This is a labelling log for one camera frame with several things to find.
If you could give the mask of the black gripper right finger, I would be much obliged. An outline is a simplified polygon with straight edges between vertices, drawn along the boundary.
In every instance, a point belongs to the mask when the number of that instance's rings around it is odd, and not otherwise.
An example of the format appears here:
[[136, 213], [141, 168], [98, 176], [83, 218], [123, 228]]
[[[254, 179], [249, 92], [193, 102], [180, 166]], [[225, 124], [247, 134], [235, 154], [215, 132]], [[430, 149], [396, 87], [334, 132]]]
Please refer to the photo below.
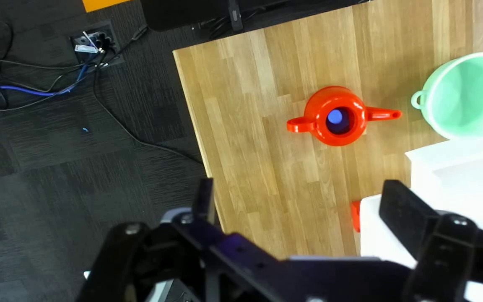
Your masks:
[[421, 252], [426, 230], [438, 216], [438, 211], [405, 183], [386, 179], [383, 184], [380, 216], [410, 255], [416, 258]]

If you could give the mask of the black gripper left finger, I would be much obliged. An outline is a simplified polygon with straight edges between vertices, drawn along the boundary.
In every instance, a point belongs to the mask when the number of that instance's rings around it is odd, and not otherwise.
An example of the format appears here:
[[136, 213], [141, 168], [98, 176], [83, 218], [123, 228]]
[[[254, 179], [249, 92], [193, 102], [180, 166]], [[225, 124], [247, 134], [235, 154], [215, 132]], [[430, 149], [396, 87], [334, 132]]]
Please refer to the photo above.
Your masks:
[[215, 220], [214, 179], [212, 178], [203, 178], [200, 181], [197, 198], [193, 201], [193, 215], [207, 221]]

